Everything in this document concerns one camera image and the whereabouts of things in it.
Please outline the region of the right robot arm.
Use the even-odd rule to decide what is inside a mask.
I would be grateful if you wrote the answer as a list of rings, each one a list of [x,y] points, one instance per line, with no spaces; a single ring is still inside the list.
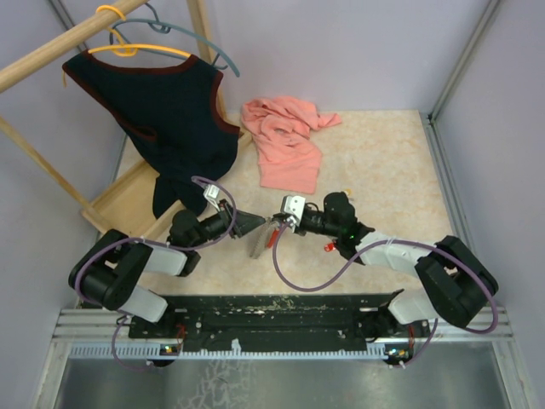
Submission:
[[[344,192],[328,194],[321,210],[313,209],[302,196],[286,196],[272,221],[280,233],[289,229],[330,238],[347,264],[389,268],[419,279],[421,288],[395,294],[381,315],[381,329],[390,337],[400,337],[418,320],[442,319],[471,331],[470,322],[485,306],[492,310],[486,331],[498,324],[497,281],[455,236],[425,244],[386,235],[359,221]]]

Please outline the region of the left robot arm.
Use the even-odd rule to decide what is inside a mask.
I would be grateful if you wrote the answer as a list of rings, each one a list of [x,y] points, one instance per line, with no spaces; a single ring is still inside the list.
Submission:
[[[85,302],[142,318],[149,331],[166,338],[175,332],[177,318],[167,311],[165,298],[138,285],[141,275],[186,277],[199,264],[200,249],[226,236],[242,238],[265,221],[224,202],[219,212],[202,221],[189,210],[178,211],[167,243],[130,238],[111,229],[74,266],[68,284]]]

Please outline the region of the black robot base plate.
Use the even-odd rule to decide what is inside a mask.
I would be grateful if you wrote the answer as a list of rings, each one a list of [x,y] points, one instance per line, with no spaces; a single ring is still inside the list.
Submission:
[[[380,338],[427,337],[424,320],[400,324],[391,294],[168,297],[156,324],[134,317],[131,339],[179,339],[187,352],[310,353],[364,351]]]

